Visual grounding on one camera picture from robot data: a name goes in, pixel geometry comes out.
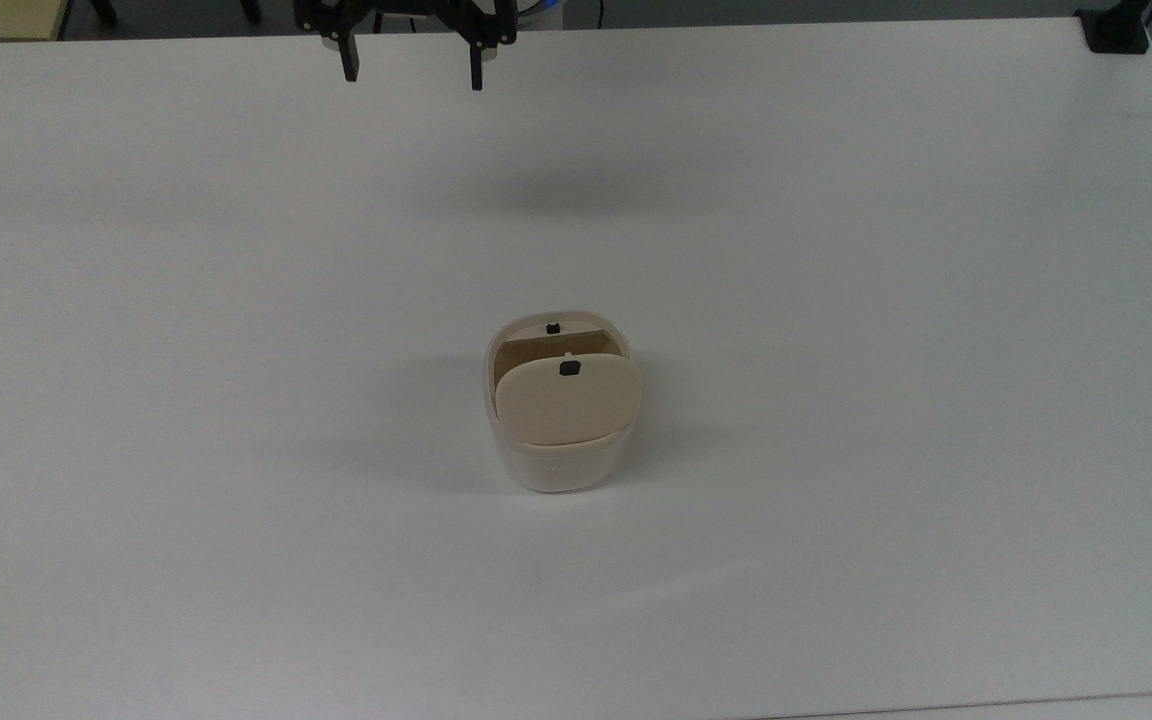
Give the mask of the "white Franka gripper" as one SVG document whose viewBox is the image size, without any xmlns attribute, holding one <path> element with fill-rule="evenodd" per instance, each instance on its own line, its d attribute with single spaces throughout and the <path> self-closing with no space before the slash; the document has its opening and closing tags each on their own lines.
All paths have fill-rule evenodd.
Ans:
<svg viewBox="0 0 1152 720">
<path fill-rule="evenodd" d="M 434 17 L 456 32 L 468 45 L 471 88 L 483 90 L 483 65 L 494 56 L 500 45 L 511 45 L 518 33 L 517 1 L 488 1 L 484 10 L 480 1 L 293 1 L 294 23 L 303 32 L 323 38 L 326 50 L 338 50 L 347 82 L 358 79 L 358 53 L 355 28 L 372 12 L 399 18 Z"/>
</svg>

